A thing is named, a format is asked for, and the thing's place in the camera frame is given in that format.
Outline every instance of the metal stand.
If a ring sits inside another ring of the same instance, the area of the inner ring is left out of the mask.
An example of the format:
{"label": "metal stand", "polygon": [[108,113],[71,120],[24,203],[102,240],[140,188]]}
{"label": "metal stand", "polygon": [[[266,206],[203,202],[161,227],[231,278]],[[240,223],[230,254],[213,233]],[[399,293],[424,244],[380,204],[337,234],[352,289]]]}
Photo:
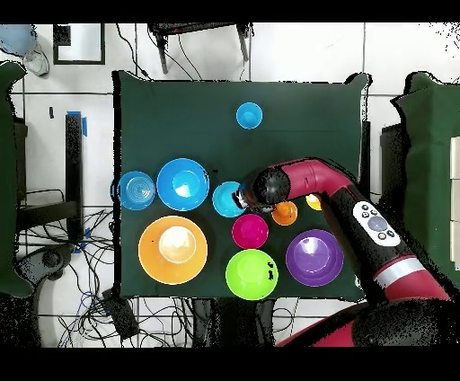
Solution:
{"label": "metal stand", "polygon": [[[166,24],[160,27],[159,24],[148,24],[149,30],[155,35],[156,45],[158,46],[158,53],[160,55],[160,61],[162,63],[162,69],[164,74],[168,74],[168,67],[166,65],[165,47],[167,40],[165,36],[177,35],[191,31],[203,31],[206,29],[218,28],[221,26],[232,25],[234,22],[205,22],[205,23],[185,23],[185,24]],[[241,52],[243,53],[243,60],[247,62],[249,59],[248,50],[246,48],[246,42],[244,39],[248,38],[248,26],[249,23],[237,23],[236,30],[238,32],[238,38],[240,40]]]}
{"label": "metal stand", "polygon": [[[16,134],[18,149],[18,179],[25,185],[25,134]],[[83,239],[82,203],[82,128],[81,117],[66,115],[66,201],[36,207],[20,208],[17,212],[16,229],[26,230],[60,219],[67,219],[68,239]]]}

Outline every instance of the power strip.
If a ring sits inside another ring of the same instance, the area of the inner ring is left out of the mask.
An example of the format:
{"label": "power strip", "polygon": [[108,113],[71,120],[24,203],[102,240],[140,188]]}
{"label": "power strip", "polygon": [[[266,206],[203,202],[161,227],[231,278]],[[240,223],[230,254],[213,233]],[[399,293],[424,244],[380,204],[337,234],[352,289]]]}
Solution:
{"label": "power strip", "polygon": [[111,288],[102,292],[102,296],[102,307],[105,313],[113,319],[113,325],[120,338],[125,340],[136,336],[139,333],[139,324],[128,300],[113,297]]}

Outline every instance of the green bowl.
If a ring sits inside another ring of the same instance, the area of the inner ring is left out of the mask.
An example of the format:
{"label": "green bowl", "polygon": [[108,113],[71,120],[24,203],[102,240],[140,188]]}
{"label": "green bowl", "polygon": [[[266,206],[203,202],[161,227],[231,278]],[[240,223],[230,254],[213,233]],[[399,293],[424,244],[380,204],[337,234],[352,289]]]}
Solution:
{"label": "green bowl", "polygon": [[226,266],[226,284],[241,299],[261,300],[271,294],[277,282],[277,264],[261,250],[242,250]]}

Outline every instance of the pink cup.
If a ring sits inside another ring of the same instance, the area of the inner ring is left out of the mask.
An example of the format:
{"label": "pink cup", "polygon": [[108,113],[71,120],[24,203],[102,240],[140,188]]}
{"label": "pink cup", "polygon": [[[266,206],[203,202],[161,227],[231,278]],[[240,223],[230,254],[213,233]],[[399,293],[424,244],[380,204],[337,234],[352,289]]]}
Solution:
{"label": "pink cup", "polygon": [[269,227],[262,217],[246,214],[234,222],[232,237],[242,249],[258,249],[267,241]]}

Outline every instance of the chair leg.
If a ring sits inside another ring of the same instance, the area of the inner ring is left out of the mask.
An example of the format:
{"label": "chair leg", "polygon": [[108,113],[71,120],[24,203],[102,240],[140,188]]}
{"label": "chair leg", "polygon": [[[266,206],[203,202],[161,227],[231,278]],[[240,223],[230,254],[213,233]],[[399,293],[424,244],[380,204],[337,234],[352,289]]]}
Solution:
{"label": "chair leg", "polygon": [[236,30],[238,31],[238,38],[240,39],[241,52],[243,53],[243,60],[247,62],[248,49],[246,48],[246,41],[244,41],[244,26],[242,24],[236,24]]}
{"label": "chair leg", "polygon": [[158,53],[160,53],[160,61],[162,62],[163,73],[168,74],[168,66],[166,66],[166,55],[164,54],[166,39],[161,34],[156,34],[155,37],[156,45],[158,45]]}

